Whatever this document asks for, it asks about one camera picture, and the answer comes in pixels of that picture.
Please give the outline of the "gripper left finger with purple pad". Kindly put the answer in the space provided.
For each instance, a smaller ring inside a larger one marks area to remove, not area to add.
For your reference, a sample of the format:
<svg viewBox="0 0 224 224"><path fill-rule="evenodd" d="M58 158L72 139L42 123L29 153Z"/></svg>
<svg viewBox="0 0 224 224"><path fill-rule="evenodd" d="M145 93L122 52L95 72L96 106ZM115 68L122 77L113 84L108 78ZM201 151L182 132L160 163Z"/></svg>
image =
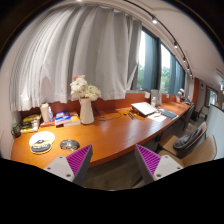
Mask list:
<svg viewBox="0 0 224 224"><path fill-rule="evenodd" d="M57 157L44 170L81 186L92 155L92 145L87 145L67 157Z"/></svg>

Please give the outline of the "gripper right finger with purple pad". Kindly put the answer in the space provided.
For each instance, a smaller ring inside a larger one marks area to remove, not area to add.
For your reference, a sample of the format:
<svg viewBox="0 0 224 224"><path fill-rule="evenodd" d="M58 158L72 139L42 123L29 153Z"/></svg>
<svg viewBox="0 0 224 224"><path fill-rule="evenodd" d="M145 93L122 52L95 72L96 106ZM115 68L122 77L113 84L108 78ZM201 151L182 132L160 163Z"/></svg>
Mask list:
<svg viewBox="0 0 224 224"><path fill-rule="evenodd" d="M182 166L169 155L160 156L138 144L135 145L135 157L145 184L182 169Z"/></svg>

